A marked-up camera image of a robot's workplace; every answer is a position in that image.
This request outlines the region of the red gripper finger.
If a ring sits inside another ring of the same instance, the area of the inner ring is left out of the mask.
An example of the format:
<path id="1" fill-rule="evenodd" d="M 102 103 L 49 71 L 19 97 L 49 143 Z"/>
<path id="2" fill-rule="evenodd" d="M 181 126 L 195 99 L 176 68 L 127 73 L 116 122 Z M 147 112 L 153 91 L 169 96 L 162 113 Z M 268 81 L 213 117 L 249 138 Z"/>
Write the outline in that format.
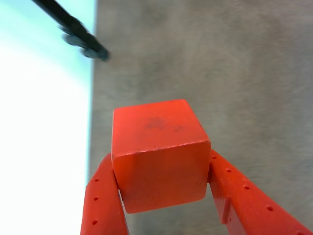
<path id="1" fill-rule="evenodd" d="M 311 235 L 215 150 L 208 182 L 222 224 L 230 235 Z"/>
<path id="2" fill-rule="evenodd" d="M 127 235 L 129 233 L 111 154 L 107 154 L 86 186 L 82 235 Z"/>

